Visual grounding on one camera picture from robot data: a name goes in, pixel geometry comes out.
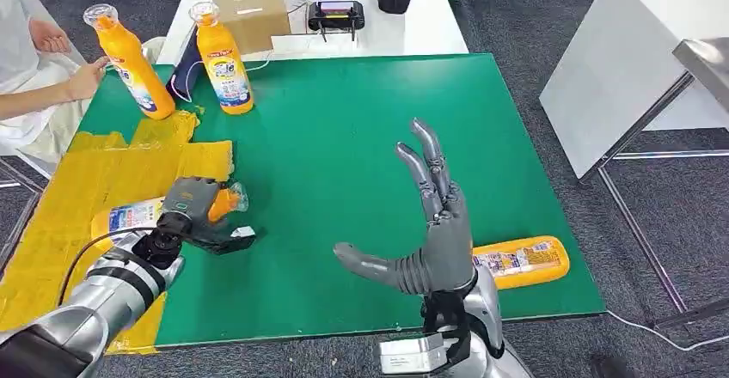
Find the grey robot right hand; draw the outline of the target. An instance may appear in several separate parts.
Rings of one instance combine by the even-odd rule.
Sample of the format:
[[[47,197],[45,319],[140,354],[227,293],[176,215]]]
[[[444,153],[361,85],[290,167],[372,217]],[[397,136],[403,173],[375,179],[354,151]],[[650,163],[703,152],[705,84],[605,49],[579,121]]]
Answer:
[[[450,176],[437,134],[417,118],[410,128],[420,142],[422,154],[403,142],[396,144],[395,153],[406,164],[420,195],[426,219],[424,243],[397,259],[361,253],[347,242],[335,244],[333,252],[348,271],[406,295],[459,290],[475,275],[465,197]]]

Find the person's left hand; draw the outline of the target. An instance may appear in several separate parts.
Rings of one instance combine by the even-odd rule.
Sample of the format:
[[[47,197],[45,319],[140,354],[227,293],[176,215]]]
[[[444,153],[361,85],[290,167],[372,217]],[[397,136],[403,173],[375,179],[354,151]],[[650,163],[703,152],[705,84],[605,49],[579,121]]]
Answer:
[[[40,52],[70,52],[70,41],[66,32],[48,21],[31,18],[28,30],[34,47]]]

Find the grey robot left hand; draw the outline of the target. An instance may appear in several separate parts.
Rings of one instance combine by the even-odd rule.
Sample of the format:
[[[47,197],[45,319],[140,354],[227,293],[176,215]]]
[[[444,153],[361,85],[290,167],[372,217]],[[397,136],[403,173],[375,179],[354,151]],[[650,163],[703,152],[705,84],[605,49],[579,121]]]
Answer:
[[[221,224],[214,223],[208,213],[222,188],[222,183],[213,178],[180,177],[175,180],[162,202],[160,218],[166,215],[183,216],[192,224],[193,230],[220,231]]]

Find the person's right hand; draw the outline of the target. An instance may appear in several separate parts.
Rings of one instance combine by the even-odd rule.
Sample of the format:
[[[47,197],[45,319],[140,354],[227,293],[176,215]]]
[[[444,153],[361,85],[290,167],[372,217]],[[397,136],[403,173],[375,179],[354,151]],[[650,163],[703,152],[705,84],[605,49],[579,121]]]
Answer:
[[[65,83],[64,92],[69,101],[91,99],[105,76],[109,58],[104,56],[91,64],[81,66]]]

